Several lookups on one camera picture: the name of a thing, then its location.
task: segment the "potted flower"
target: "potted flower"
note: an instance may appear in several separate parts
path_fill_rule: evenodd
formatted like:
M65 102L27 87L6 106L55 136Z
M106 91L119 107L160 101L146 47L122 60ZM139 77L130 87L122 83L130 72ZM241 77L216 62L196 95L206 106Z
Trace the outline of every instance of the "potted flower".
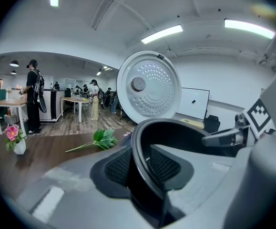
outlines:
M19 129L18 125L12 125L6 128L5 135L7 136L6 149L8 151L13 150L18 155L23 155L26 146L25 138L26 136L22 133L22 130Z
M6 96L5 96L5 100L8 101L9 100L9 96L10 93L12 92L12 89L10 87L8 87L6 90Z

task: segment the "whiteboard frame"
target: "whiteboard frame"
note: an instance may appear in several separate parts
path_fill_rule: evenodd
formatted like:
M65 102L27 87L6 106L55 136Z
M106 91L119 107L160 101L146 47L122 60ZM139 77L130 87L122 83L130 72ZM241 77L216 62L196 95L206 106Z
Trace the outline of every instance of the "whiteboard frame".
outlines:
M189 117L192 117L192 118L195 118L195 119L198 119L198 120L204 120L205 117L206 117L206 113L208 112L208 105L209 105L209 98L210 98L210 90L205 90L205 89L198 89L198 88L190 88L190 87L182 87L181 89L194 89L194 90L201 90L201 91L208 91L209 92L209 95L208 95L208 102L206 104L206 109L205 109L205 114L204 114L204 118L203 119L200 119L200 118L196 118L196 117L193 117L193 116L190 116L188 115Z

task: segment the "gray wood floor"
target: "gray wood floor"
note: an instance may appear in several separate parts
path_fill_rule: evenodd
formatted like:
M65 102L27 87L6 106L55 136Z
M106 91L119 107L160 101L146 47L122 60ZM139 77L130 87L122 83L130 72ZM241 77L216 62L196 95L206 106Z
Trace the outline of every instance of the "gray wood floor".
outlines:
M78 111L74 114L72 111L65 111L57 123L42 123L42 134L48 135L72 135L94 133L97 129L119 129L126 127L133 131L134 125L132 121L127 119L120 120L120 111L112 114L108 110L101 109L98 121L91 119L91 104L82 107L82 122L78 122Z

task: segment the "whiteboard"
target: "whiteboard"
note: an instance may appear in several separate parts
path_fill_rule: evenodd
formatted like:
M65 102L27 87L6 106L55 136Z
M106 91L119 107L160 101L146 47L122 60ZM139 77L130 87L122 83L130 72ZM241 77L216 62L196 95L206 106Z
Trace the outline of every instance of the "whiteboard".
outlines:
M209 90L181 88L181 100L177 113L204 119L209 101Z

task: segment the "jeans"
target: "jeans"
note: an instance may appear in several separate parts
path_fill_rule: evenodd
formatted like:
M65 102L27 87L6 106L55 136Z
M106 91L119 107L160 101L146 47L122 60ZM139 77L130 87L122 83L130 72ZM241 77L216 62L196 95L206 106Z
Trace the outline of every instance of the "jeans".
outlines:
M31 131L35 131L36 128L41 126L39 120L39 108L38 103L33 102L27 104L28 118L29 118L29 127Z
M114 103L111 106L111 113L115 113L115 108L117 107L117 104L119 102L119 99L117 97L114 98Z

